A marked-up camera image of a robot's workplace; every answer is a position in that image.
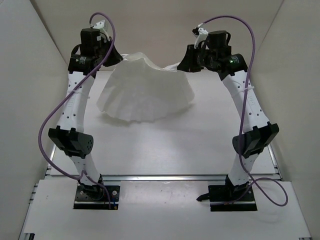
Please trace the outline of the white pleated skirt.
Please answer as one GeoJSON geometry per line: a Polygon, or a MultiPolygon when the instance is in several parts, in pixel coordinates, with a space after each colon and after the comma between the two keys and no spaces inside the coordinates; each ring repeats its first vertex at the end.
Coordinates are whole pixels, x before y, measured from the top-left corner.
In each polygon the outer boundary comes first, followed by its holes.
{"type": "Polygon", "coordinates": [[[154,122],[187,109],[195,93],[178,64],[159,67],[144,53],[122,54],[97,102],[97,108],[125,122],[154,122]]]}

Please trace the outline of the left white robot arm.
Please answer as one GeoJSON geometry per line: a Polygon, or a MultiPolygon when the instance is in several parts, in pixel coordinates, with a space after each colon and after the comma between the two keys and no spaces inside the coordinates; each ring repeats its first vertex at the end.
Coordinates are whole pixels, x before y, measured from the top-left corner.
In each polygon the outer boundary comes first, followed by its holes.
{"type": "Polygon", "coordinates": [[[81,43],[71,52],[68,64],[67,93],[72,96],[64,103],[56,128],[50,128],[49,138],[75,165],[82,178],[78,180],[81,190],[93,200],[103,198],[105,187],[101,174],[95,167],[91,151],[94,139],[84,133],[84,116],[89,93],[95,75],[88,74],[110,52],[104,63],[109,67],[122,61],[122,56],[111,47],[112,38],[102,28],[84,28],[80,32],[81,43]]]}

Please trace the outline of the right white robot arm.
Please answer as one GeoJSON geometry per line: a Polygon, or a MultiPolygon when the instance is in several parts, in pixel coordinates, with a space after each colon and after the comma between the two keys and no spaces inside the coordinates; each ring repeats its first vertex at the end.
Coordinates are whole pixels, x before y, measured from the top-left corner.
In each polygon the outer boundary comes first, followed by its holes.
{"type": "Polygon", "coordinates": [[[236,152],[231,171],[225,178],[224,195],[236,200],[249,185],[249,173],[258,158],[279,132],[263,112],[248,77],[248,67],[239,53],[232,54],[230,33],[225,30],[208,32],[202,27],[193,29],[195,44],[189,44],[177,69],[187,73],[202,69],[219,75],[229,91],[240,117],[242,129],[234,136],[236,152]]]}

